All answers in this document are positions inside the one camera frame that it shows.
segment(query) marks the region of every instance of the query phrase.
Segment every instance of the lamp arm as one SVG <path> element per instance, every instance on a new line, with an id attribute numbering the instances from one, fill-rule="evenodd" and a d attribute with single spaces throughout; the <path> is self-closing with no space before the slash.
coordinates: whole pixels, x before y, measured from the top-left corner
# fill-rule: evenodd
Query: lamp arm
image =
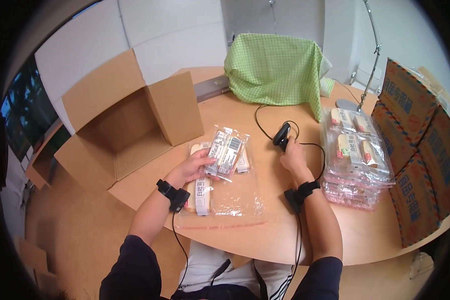
<path id="1" fill-rule="evenodd" d="M 358 112 L 361 112 L 363 101 L 367 98 L 367 94 L 369 92 L 370 84 L 372 83 L 373 75 L 375 74 L 375 69 L 377 68 L 378 58 L 380 57 L 380 49 L 382 48 L 382 44 L 380 43 L 380 39 L 378 37 L 377 26 L 375 25 L 375 21 L 373 20 L 372 10 L 370 9 L 369 2 L 368 2 L 368 0 L 363 0 L 363 2 L 365 3 L 366 10 L 367 10 L 368 15 L 370 17 L 370 22 L 372 23 L 373 35 L 375 37 L 375 44 L 377 45 L 376 48 L 375 48 L 375 52 L 374 53 L 377 54 L 377 57 L 375 57 L 375 64 L 373 65 L 373 69 L 372 69 L 372 72 L 370 74 L 370 79 L 368 80 L 368 83 L 366 84 L 365 92 L 360 97 L 361 98 L 360 104 L 356 108 L 356 111 L 358 111 Z"/>

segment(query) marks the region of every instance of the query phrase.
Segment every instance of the round table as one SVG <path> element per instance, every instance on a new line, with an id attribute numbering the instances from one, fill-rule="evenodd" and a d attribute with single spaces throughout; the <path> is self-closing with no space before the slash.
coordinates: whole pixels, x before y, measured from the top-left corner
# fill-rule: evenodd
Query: round table
<path id="1" fill-rule="evenodd" d="M 193 83 L 223 74 L 222 67 L 198 67 L 180 69 L 177 73 L 190 71 Z M 360 99 L 363 91 L 335 83 L 330 98 L 321 98 L 322 106 L 334 106 L 336 99 L 354 101 L 352 94 Z M 372 112 L 377 96 L 369 94 L 363 106 L 367 114 Z M 198 104 L 205 136 L 212 136 L 214 125 L 232 127 L 247 133 L 252 139 L 254 171 L 258 181 L 258 193 L 263 202 L 264 224 L 226 229 L 176 229 L 177 233 L 192 240 L 224 251 L 282 264 L 295 264 L 298 241 L 297 220 L 284 203 L 283 192 L 291 187 L 292 179 L 279 162 L 280 150 L 260 131 L 253 114 L 257 104 L 240 102 L 233 93 L 226 93 Z M 299 141 L 320 144 L 320 125 L 314 119 L 308 104 L 294 106 L 267 106 L 258 111 L 263 129 L 274 135 L 286 120 L 295 121 L 300 127 Z M 315 176 L 322 168 L 322 153 L 318 147 L 306 149 L 307 163 Z M 157 178 L 163 178 L 186 157 L 186 145 L 174 147 L 147 165 L 139 168 L 108 190 L 129 207 L 137 210 L 145 198 L 156 188 Z M 376 211 L 368 212 L 331 204 L 338 219 L 343 238 L 343 264 L 359 265 L 393 258 L 432 241 L 450 228 L 450 217 L 429 237 L 402 249 L 400 231 L 390 195 L 382 193 Z M 171 229 L 171 213 L 165 227 Z M 301 265 L 312 262 L 306 221 L 303 224 L 303 249 Z"/>

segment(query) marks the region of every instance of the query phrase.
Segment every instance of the plastic bag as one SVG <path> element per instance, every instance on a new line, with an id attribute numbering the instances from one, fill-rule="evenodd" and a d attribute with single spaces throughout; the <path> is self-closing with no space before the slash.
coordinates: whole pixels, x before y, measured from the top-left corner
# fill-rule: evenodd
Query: plastic bag
<path id="1" fill-rule="evenodd" d="M 347 207 L 374 210 L 378 195 L 392 187 L 395 178 L 373 118 L 356 111 L 324 108 L 322 119 L 325 197 Z"/>
<path id="2" fill-rule="evenodd" d="M 212 142 L 189 142 L 186 145 L 187 153 L 191 155 L 211 146 Z M 215 181 L 204 177 L 188 183 L 186 189 L 190 197 L 175 219 L 177 228 L 220 229 L 265 223 L 250 145 L 250 137 L 247 136 L 234 172 L 227 174 L 227 180 Z"/>
<path id="3" fill-rule="evenodd" d="M 208 157 L 217 160 L 214 164 L 205 166 L 205 173 L 231 181 L 230 177 L 237 168 L 248 138 L 247 134 L 216 125 Z"/>

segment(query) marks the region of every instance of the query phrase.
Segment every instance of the stack of bread packages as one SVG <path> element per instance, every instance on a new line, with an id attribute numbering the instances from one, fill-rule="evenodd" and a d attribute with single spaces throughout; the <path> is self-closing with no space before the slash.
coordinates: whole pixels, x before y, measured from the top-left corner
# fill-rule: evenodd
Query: stack of bread packages
<path id="1" fill-rule="evenodd" d="M 380 193 L 395 184 L 376 124 L 371 116 L 356 111 L 324 108 L 322 113 L 325 197 L 339 205 L 375 210 Z"/>

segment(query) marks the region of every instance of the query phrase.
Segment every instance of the lamp base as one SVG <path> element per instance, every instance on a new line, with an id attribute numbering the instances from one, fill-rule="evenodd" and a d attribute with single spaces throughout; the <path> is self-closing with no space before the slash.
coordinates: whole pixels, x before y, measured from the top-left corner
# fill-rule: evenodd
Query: lamp base
<path id="1" fill-rule="evenodd" d="M 348 99 L 338 99 L 335 101 L 335 106 L 347 111 L 357 111 L 357 108 L 359 107 L 358 104 Z"/>

